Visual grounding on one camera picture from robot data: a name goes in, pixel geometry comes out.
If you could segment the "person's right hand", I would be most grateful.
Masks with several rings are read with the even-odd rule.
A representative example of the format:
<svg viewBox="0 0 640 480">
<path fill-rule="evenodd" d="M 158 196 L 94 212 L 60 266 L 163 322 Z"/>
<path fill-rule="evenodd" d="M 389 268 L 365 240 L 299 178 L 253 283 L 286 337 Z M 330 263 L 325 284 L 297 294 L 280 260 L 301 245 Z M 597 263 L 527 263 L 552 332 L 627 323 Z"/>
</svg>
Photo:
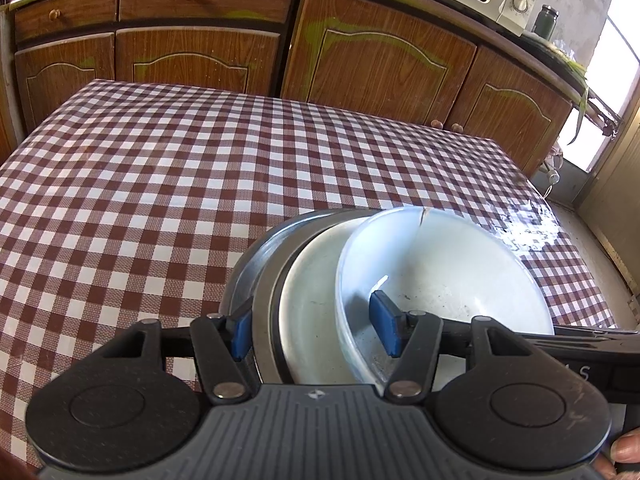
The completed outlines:
<svg viewBox="0 0 640 480">
<path fill-rule="evenodd" d="M 608 480 L 639 480 L 638 470 L 622 471 L 623 465 L 638 464 L 640 460 L 640 429 L 634 429 L 620 436 L 611 446 L 610 457 L 600 454 L 593 462 L 593 468 Z"/>
</svg>

